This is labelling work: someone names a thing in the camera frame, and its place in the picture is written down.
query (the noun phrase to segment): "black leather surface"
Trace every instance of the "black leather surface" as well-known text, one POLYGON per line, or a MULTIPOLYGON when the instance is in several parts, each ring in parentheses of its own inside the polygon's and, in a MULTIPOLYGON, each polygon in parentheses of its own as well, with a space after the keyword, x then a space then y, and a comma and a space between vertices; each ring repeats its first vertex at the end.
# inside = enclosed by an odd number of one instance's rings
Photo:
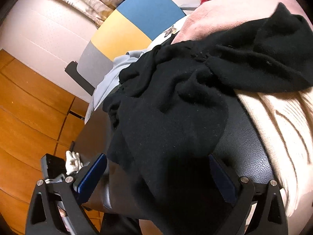
MULTIPOLYGON (((80 153, 81 161, 86 164, 109 147, 111 137, 109 116, 102 109, 97 109, 78 135, 73 151, 80 153)), ((112 212, 109 196, 109 168, 108 165, 90 200, 84 206, 101 212, 112 212)))
POLYGON ((223 96, 228 104, 228 121, 214 153, 239 177, 268 183, 274 179, 273 170, 253 122, 234 92, 223 96))
POLYGON ((146 219, 131 193, 128 175, 121 166, 110 163, 110 200, 112 210, 117 214, 136 219, 146 219))

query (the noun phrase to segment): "blue clamp pad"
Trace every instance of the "blue clamp pad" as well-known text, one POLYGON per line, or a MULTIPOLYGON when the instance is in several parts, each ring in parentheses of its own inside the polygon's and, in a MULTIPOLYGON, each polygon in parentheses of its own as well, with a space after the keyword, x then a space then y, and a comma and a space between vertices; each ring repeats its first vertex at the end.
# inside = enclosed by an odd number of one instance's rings
POLYGON ((97 155, 94 161, 81 168, 76 174, 73 189, 77 193, 76 200, 78 204, 83 204, 89 200, 106 167, 106 155, 101 153, 97 155))

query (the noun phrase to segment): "wooden floorboard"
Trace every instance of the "wooden floorboard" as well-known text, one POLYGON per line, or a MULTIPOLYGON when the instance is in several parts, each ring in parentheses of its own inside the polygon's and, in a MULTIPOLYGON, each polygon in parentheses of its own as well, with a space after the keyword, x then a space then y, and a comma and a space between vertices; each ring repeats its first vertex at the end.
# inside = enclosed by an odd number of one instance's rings
POLYGON ((93 219, 99 219, 100 218, 99 211, 96 211, 96 210, 87 211, 87 210, 85 210, 85 212, 89 218, 93 218, 93 219))
POLYGON ((0 107, 30 127, 57 139, 65 119, 61 112, 42 103, 0 74, 0 107))
POLYGON ((139 220, 141 232, 143 235, 162 235, 163 233, 153 222, 149 220, 139 220))
POLYGON ((71 106, 71 111, 84 118, 86 116, 88 105, 88 102, 85 102, 84 100, 75 97, 73 105, 71 106))
POLYGON ((25 233, 28 207, 29 204, 0 190, 0 212, 9 226, 21 233, 25 233))
POLYGON ((41 170, 40 159, 53 155, 56 140, 22 123, 0 108, 0 147, 16 159, 41 170))
POLYGON ((42 178, 42 173, 9 155, 1 147, 0 156, 0 189, 30 203, 36 182, 42 178))
POLYGON ((16 85, 63 114, 67 114, 74 96, 23 63, 14 59, 2 71, 16 85))
POLYGON ((83 120, 69 114, 62 129, 59 142, 62 145, 69 147, 71 142, 76 140, 84 125, 85 123, 83 120))
POLYGON ((99 214, 100 214, 100 223, 102 223, 102 219, 104 217, 104 213, 103 212, 99 212, 99 214))
POLYGON ((100 220, 99 219, 90 219, 90 221, 93 223, 93 225, 96 227, 96 229, 98 231, 100 231, 100 228, 101 228, 100 220))
MULTIPOLYGON (((25 234, 29 202, 42 178, 46 153, 64 159, 84 126, 88 104, 0 51, 0 213, 12 230, 25 234)), ((100 229, 98 211, 88 216, 100 229)))
POLYGON ((0 50, 0 70, 13 60, 14 57, 11 56, 8 52, 4 51, 3 49, 0 50))
POLYGON ((65 152, 69 149, 69 147, 66 147, 62 145, 61 143, 58 143, 57 145, 57 151, 55 152, 55 156, 62 158, 66 161, 66 154, 65 152))

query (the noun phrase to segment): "pink blanket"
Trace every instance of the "pink blanket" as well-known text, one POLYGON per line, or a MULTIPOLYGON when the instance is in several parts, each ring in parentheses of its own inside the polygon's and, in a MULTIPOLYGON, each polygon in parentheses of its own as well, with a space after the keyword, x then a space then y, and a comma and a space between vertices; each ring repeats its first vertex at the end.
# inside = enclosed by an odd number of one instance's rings
POLYGON ((296 0, 211 0, 203 3, 190 15, 172 43, 199 40, 247 21, 267 18, 273 14, 279 2, 286 5, 292 14, 302 15, 313 29, 296 0))

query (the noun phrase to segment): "black metal bracket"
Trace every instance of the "black metal bracket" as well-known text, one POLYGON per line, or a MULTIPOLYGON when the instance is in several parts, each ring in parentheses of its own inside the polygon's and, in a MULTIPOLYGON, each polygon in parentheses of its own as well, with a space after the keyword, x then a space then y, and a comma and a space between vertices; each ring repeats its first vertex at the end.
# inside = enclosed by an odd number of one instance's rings
MULTIPOLYGON (((214 155, 209 159, 219 191, 224 200, 233 205, 215 235, 288 235, 284 205, 276 181, 253 183, 247 177, 239 178, 214 155), (257 202, 257 206, 245 231, 252 202, 257 202)), ((99 154, 77 174, 58 176, 54 183, 39 180, 29 207, 26 235, 47 232, 49 235, 99 235, 80 205, 89 199, 105 167, 106 157, 99 154)))

